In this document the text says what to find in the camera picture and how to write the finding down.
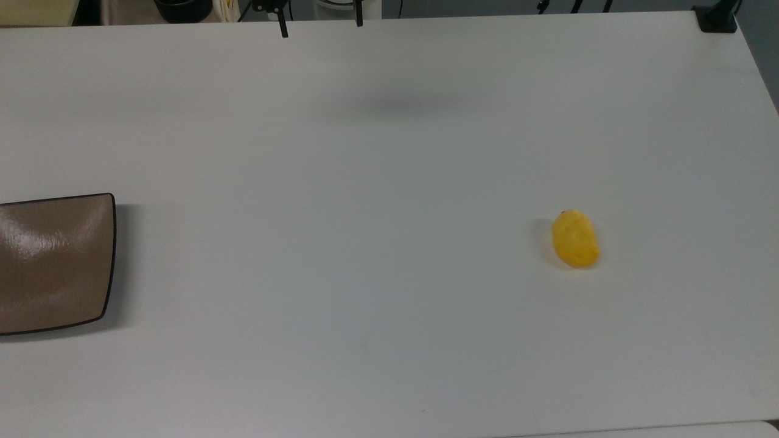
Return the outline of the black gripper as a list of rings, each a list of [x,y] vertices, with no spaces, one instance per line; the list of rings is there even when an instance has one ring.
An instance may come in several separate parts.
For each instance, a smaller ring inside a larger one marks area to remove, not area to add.
[[[257,12],[278,14],[278,23],[280,25],[281,35],[282,37],[287,38],[289,37],[289,33],[284,12],[287,3],[287,0],[251,0],[251,8]],[[354,0],[354,16],[357,27],[362,27],[364,24],[362,0]]]

